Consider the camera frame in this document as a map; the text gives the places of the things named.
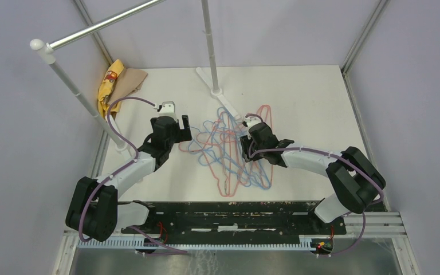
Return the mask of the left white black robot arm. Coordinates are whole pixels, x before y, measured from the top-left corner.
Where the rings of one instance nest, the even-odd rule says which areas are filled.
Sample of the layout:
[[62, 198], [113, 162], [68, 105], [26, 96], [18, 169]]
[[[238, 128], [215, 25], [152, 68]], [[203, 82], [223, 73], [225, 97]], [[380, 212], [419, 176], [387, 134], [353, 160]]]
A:
[[175, 144], [192, 139], [189, 117], [182, 115], [181, 119], [180, 123], [169, 116], [153, 117], [152, 133], [133, 157], [110, 174], [95, 179], [85, 176], [77, 182], [65, 224], [77, 230], [82, 241], [107, 240], [118, 224], [118, 199], [138, 181], [160, 169]]

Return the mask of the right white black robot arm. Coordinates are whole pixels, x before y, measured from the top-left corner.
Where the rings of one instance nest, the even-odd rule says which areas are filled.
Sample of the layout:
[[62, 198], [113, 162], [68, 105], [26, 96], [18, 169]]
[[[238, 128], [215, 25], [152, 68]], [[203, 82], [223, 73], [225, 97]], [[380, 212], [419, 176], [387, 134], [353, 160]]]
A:
[[340, 152], [323, 151], [278, 139], [263, 121], [243, 121], [247, 134], [240, 137], [246, 162], [266, 160], [273, 166], [298, 168], [328, 178], [333, 194], [322, 199], [308, 218], [309, 229], [322, 234], [336, 218], [363, 214], [368, 206], [384, 199], [386, 181], [356, 147]]

